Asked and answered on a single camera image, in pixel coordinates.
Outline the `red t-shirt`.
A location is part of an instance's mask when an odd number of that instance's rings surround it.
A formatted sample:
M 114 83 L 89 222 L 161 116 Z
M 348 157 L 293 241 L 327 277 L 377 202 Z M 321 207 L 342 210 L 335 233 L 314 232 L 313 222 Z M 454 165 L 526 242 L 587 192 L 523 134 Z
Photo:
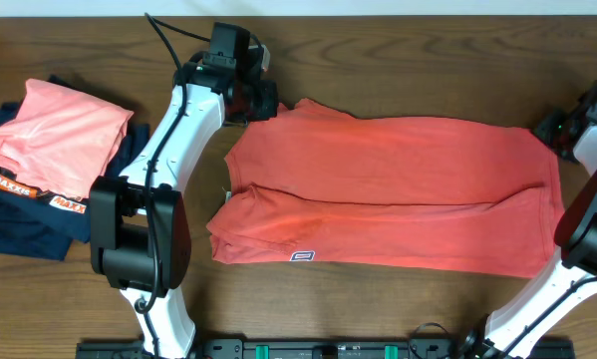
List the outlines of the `red t-shirt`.
M 208 224 L 225 264 L 322 261 L 529 278 L 555 250 L 557 157 L 528 130 L 362 120 L 311 100 L 251 124 Z

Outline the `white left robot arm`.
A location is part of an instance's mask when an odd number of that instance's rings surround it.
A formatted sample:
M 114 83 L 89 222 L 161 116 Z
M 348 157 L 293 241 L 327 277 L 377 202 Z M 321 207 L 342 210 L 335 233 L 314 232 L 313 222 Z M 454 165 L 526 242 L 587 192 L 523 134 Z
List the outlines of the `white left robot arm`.
M 228 120 L 265 121 L 278 107 L 265 65 L 239 72 L 195 62 L 174 74 L 171 99 L 141 153 L 90 191 L 91 262 L 132 306 L 148 358 L 186 358 L 195 325 L 180 288 L 191 239 L 183 195 L 205 146 Z

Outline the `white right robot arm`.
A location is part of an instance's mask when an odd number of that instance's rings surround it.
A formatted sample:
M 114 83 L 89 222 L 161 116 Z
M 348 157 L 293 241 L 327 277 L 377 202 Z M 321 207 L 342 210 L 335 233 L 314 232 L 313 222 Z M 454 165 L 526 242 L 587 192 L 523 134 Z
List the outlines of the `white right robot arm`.
M 573 147 L 591 175 L 557 224 L 556 250 L 539 274 L 486 319 L 471 358 L 526 358 L 557 322 L 597 294 L 597 111 Z

